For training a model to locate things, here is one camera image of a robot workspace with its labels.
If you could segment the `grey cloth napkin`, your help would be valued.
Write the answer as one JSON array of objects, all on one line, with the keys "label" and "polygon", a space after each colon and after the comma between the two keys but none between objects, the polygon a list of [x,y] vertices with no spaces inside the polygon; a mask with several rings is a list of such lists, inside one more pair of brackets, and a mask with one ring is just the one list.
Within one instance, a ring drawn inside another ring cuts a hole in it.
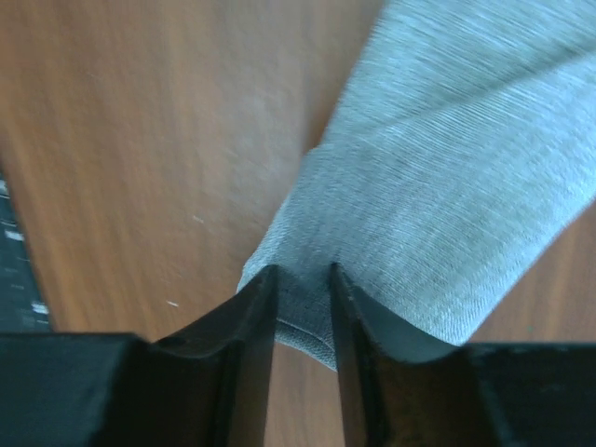
[{"label": "grey cloth napkin", "polygon": [[329,271],[462,345],[595,198],[591,1],[388,1],[242,281],[335,364]]}]

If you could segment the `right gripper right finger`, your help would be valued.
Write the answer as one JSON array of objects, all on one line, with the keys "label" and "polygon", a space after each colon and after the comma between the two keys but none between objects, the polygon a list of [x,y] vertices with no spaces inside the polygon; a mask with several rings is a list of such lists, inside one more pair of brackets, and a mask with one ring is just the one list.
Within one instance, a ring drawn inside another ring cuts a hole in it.
[{"label": "right gripper right finger", "polygon": [[345,444],[386,446],[394,430],[383,380],[400,366],[442,359],[457,347],[389,311],[338,263],[329,283]]}]

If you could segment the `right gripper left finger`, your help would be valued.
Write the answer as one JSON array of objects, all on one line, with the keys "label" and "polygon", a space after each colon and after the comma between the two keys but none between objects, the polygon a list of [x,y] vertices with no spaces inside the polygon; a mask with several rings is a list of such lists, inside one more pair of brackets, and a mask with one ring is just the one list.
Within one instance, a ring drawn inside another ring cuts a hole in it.
[{"label": "right gripper left finger", "polygon": [[177,403],[188,446],[261,446],[278,317],[278,268],[264,267],[232,298],[156,348],[193,368]]}]

